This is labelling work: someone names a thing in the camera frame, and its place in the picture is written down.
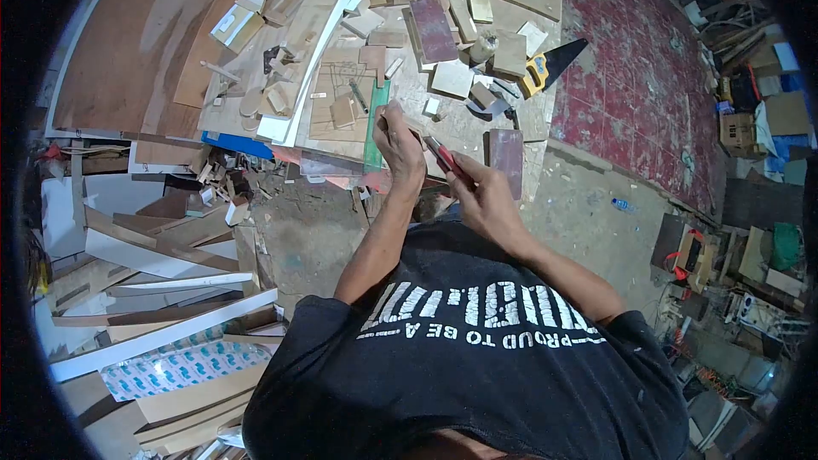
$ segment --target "dusty floor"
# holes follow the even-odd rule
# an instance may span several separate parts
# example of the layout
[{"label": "dusty floor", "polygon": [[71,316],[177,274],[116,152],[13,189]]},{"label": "dusty floor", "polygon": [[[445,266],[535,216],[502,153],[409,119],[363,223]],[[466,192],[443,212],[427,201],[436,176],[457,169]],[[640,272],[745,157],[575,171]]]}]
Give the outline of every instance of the dusty floor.
[{"label": "dusty floor", "polygon": [[[652,275],[649,258],[670,205],[655,190],[615,171],[561,157],[560,151],[546,153],[537,197],[520,211],[526,226],[611,282],[628,308],[642,311],[652,323],[666,278]],[[363,230],[349,192],[302,179],[284,184],[277,176],[262,185],[274,199],[253,208],[270,254],[259,255],[259,262],[278,284],[278,304],[289,318],[304,295],[332,295]],[[639,210],[635,215],[617,210],[611,198],[626,199]]]}]

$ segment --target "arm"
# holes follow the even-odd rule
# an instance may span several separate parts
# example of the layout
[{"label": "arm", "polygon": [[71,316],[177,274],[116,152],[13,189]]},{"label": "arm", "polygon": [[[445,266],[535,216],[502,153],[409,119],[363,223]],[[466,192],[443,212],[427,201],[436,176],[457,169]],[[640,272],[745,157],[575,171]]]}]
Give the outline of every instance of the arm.
[{"label": "arm", "polygon": [[503,173],[460,153],[453,155],[477,184],[472,191],[454,173],[446,174],[461,201],[466,225],[502,247],[595,322],[606,325],[625,311],[622,298],[607,281],[543,246],[525,228]]},{"label": "arm", "polygon": [[392,187],[335,287],[334,297],[347,304],[358,300],[397,266],[412,209],[426,176],[420,140],[406,126],[397,101],[378,107],[375,114],[378,128],[373,129],[372,138],[389,164]]}]

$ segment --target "green ruler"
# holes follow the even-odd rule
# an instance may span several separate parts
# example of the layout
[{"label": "green ruler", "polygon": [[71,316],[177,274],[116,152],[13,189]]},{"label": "green ruler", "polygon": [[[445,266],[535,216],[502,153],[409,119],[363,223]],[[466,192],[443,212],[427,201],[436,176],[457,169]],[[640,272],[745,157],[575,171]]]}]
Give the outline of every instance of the green ruler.
[{"label": "green ruler", "polygon": [[363,174],[371,172],[380,172],[381,162],[383,157],[380,155],[380,150],[374,145],[372,140],[372,131],[374,130],[374,110],[379,105],[386,105],[389,103],[389,85],[391,80],[385,80],[383,87],[378,88],[376,82],[372,83],[372,99],[369,102],[369,123],[366,125],[366,142],[363,145]]}]

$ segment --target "black saw blade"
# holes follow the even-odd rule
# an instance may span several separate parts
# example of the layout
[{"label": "black saw blade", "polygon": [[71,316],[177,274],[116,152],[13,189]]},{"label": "black saw blade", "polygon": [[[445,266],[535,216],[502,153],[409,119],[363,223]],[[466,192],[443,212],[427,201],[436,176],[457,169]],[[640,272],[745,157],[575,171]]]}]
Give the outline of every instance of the black saw blade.
[{"label": "black saw blade", "polygon": [[565,68],[567,68],[587,46],[588,40],[580,38],[546,52],[548,77],[546,78],[545,89],[548,89],[557,81],[559,76],[565,71]]}]

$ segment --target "yellow saw handle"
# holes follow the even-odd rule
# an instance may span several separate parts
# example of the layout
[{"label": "yellow saw handle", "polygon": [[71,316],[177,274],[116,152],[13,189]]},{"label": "yellow saw handle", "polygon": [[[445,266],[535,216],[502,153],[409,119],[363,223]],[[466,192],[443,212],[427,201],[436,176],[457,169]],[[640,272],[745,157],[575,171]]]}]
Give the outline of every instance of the yellow saw handle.
[{"label": "yellow saw handle", "polygon": [[546,78],[548,78],[548,70],[546,69],[546,55],[537,54],[528,60],[525,64],[525,77],[521,82],[523,94],[530,98],[539,90],[546,86]]}]

